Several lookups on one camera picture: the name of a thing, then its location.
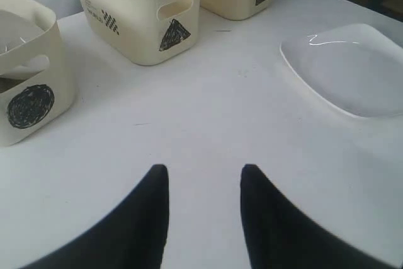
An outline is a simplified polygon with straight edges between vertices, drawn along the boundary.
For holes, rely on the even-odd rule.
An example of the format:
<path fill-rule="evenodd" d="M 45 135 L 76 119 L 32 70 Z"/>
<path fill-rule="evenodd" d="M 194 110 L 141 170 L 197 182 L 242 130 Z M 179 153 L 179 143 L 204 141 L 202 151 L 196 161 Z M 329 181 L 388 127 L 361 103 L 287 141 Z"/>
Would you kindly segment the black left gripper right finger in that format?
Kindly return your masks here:
<path fill-rule="evenodd" d="M 240 215 L 251 268 L 399 268 L 360 247 L 351 237 L 375 239 L 362 219 L 340 207 L 331 214 L 350 225 L 337 231 L 296 206 L 256 164 L 245 164 Z"/>

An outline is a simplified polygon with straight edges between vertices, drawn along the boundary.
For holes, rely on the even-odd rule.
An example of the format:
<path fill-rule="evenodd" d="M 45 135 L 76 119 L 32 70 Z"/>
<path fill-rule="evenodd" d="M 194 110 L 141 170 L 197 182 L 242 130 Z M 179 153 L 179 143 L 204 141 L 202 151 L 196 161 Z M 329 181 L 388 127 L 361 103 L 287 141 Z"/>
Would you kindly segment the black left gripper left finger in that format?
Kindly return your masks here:
<path fill-rule="evenodd" d="M 155 164 L 106 217 L 28 268 L 160 268 L 169 227 L 169 175 Z"/>

